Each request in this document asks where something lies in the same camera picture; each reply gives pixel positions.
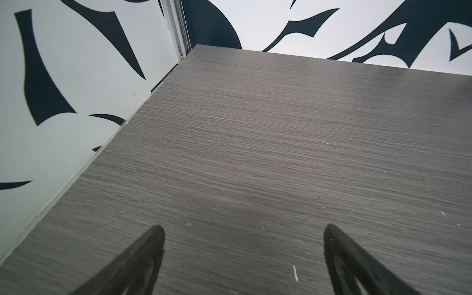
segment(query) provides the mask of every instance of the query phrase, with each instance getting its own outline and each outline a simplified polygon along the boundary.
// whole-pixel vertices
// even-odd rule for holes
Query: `black abstract pattern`
[[[300,21],[289,21],[285,28],[282,30],[280,35],[272,42],[269,46],[267,46],[266,49],[263,51],[269,51],[277,45],[277,43],[282,40],[286,35],[291,34],[291,33],[302,33],[310,37],[314,37],[316,32],[319,30],[321,25],[333,14],[335,13],[339,8],[335,9],[330,9],[327,11],[323,11],[315,16],[312,16],[311,18],[307,18],[304,20]]]
[[[74,0],[61,0],[61,2],[82,15],[94,27],[96,27],[103,36],[105,36],[111,44],[115,46],[118,52],[124,57],[135,72],[144,80],[146,79],[114,11],[96,11],[79,4]]]
[[[472,26],[471,11],[472,1],[470,0],[406,0],[370,34],[329,59],[340,59],[361,48],[382,32],[406,23],[395,44],[388,44],[385,39],[382,39],[371,52],[353,61],[364,62],[370,57],[387,54],[400,58],[410,67],[429,40],[446,23],[453,22]]]
[[[192,48],[197,44],[241,49],[228,19],[208,0],[182,0]]]
[[[109,114],[93,114],[89,116],[107,119],[107,120],[117,123],[118,125],[122,125],[125,122],[125,119],[117,117],[117,116],[109,115]]]
[[[159,3],[159,7],[160,7],[160,11],[162,12],[162,15],[165,17],[164,11],[162,10],[161,0],[157,0],[157,2]]]
[[[296,0],[292,0],[291,9]],[[192,47],[196,44],[241,48],[239,38],[222,13],[208,0],[183,0],[185,17]],[[324,11],[301,21],[289,21],[280,35],[263,51],[272,49],[282,38],[291,33],[302,33],[313,37],[321,25],[337,8]],[[380,34],[406,24],[395,44],[389,44],[385,36],[377,46],[353,62],[365,62],[377,55],[392,55],[400,58],[410,67],[426,44],[448,22],[472,27],[471,0],[405,0],[382,24],[346,50],[330,57],[340,59],[364,46]],[[450,30],[450,60],[472,49],[472,44],[459,49],[457,39]]]
[[[20,186],[24,186],[25,184],[28,184],[30,182],[32,182],[32,180],[20,181],[20,182],[0,182],[0,190],[17,188]]]
[[[75,113],[49,75],[33,33],[31,9],[15,13],[25,55],[25,99],[36,125],[61,113]]]
[[[451,57],[449,58],[449,61],[452,61],[456,57],[459,57],[460,55],[472,49],[472,44],[462,49],[459,49],[459,45],[457,44],[457,39],[454,36],[454,33],[451,31],[451,29],[449,29],[449,35],[451,37]]]

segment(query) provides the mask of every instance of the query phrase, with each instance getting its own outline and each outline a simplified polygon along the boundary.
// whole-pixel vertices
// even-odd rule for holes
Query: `wooden floor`
[[[0,294],[66,294],[154,224],[157,294],[332,294],[328,223],[424,294],[470,294],[471,95],[469,76],[197,46]]]

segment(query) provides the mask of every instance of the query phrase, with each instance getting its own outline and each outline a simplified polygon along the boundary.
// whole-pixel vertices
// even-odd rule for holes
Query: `white speck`
[[[295,275],[295,281],[298,283],[298,276],[296,275],[296,267],[294,265],[294,275]]]

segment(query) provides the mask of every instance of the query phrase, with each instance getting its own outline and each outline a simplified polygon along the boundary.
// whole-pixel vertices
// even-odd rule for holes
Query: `gray wood grain floor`
[[[424,294],[470,294],[471,93],[469,76],[197,46],[0,293],[70,292],[161,224],[157,294],[332,294],[335,223]]]

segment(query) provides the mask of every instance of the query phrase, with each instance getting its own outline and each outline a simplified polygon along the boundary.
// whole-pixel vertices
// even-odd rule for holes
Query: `black and white patterned wall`
[[[182,0],[192,46],[472,75],[470,0]]]
[[[177,56],[159,0],[0,5],[2,254]]]

